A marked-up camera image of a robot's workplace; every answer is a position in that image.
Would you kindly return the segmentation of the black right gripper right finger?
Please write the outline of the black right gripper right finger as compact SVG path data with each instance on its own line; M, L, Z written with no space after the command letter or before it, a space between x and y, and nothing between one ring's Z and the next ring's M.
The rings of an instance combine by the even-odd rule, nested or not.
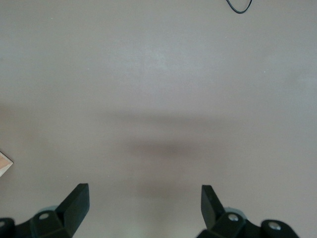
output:
M279 220L251 223L242 211L224 208L211 185L202 185L201 213L206 225L199 238L297 238L297 233Z

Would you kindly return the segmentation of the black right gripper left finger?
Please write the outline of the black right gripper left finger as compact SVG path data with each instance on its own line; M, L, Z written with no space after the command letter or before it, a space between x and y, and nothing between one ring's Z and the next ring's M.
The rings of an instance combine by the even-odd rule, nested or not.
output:
M56 207L46 208L21 224L0 219L2 238L72 238L90 208L89 185L78 184Z

